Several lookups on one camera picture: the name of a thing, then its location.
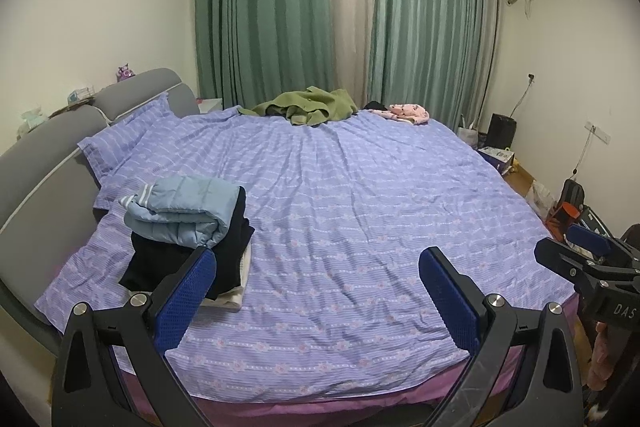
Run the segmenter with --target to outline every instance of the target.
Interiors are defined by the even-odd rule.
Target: bed
[[[466,353],[420,284],[426,247],[512,305],[575,301],[533,258],[540,220],[438,122],[361,111],[309,128],[235,108],[200,115],[173,71],[154,70],[0,158],[2,307],[55,353],[73,304],[122,305],[129,294],[117,282],[132,248],[114,202],[174,173],[244,186],[256,229],[242,310],[201,308],[167,353],[217,426],[351,425],[443,397]],[[36,245],[26,239],[34,228]],[[126,353],[117,356],[139,409],[152,413]]]

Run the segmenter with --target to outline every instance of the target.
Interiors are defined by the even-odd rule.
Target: tissue box
[[[513,165],[513,151],[496,149],[494,147],[484,147],[479,149],[478,152],[482,158],[491,163],[491,165],[493,165],[500,174],[504,174],[505,171]]]
[[[66,97],[66,103],[76,103],[80,102],[80,100],[84,100],[93,96],[95,94],[94,86],[81,87],[80,89],[74,89],[69,93],[69,96]]]

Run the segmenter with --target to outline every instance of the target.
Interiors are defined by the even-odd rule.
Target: power cord
[[[587,152],[587,147],[589,146],[589,142],[591,140],[591,136],[596,133],[596,126],[592,125],[589,130],[589,136],[587,137],[587,141],[584,143],[584,147],[582,148],[582,154],[580,154],[580,159],[575,166],[574,175],[572,176],[572,180],[575,180],[576,175],[578,174],[578,167],[582,163],[582,159],[584,158],[584,154]]]
[[[529,73],[529,86],[527,86],[527,90],[524,92],[522,97],[518,100],[518,103],[516,104],[516,107],[514,107],[513,111],[511,111],[511,114],[509,115],[509,118],[513,118],[513,113],[516,112],[516,109],[520,107],[520,104],[522,103],[522,100],[524,100],[524,97],[527,96],[527,93],[529,92],[529,88],[531,87],[531,84],[533,84],[533,75],[531,73]]]
[[[524,15],[527,19],[531,19],[531,1],[533,0],[524,0]]]

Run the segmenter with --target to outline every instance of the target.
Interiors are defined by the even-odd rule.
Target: gray upholstered headboard
[[[100,219],[98,184],[77,143],[165,91],[176,116],[199,113],[177,74],[147,71],[105,87],[93,105],[52,118],[0,156],[0,306],[54,354],[61,335],[33,304]]]

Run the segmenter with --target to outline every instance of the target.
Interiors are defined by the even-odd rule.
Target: pink clothing
[[[392,104],[389,106],[388,111],[371,109],[370,112],[387,120],[402,121],[413,125],[420,125],[429,121],[427,110],[415,103]]]

